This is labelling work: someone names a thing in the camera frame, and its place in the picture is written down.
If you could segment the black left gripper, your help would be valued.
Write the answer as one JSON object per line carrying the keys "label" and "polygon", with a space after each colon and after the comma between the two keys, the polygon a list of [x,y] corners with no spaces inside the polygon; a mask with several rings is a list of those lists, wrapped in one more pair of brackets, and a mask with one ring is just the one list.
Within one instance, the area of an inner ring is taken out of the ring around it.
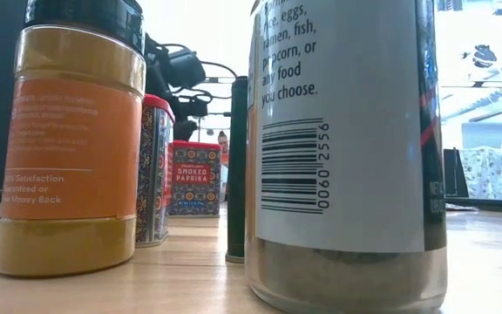
{"label": "black left gripper", "polygon": [[190,140],[193,132],[199,127],[196,122],[188,120],[189,117],[206,117],[210,100],[198,96],[173,96],[172,110],[176,120],[173,124],[173,138],[175,140]]}

